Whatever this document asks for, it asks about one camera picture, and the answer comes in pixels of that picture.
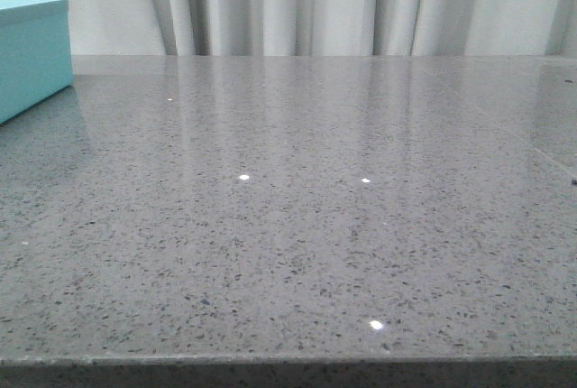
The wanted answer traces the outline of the light blue plastic box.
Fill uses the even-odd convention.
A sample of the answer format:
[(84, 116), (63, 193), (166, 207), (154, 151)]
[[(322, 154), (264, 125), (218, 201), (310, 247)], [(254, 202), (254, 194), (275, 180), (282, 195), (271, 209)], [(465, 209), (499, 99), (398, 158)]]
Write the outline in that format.
[(69, 0), (1, 0), (1, 121), (73, 80)]

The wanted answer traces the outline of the grey pleated curtain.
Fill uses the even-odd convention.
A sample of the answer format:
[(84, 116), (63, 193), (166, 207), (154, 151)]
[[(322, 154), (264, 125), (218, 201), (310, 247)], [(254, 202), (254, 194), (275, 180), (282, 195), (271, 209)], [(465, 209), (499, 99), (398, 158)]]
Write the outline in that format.
[(576, 54), (576, 0), (69, 0), (75, 54)]

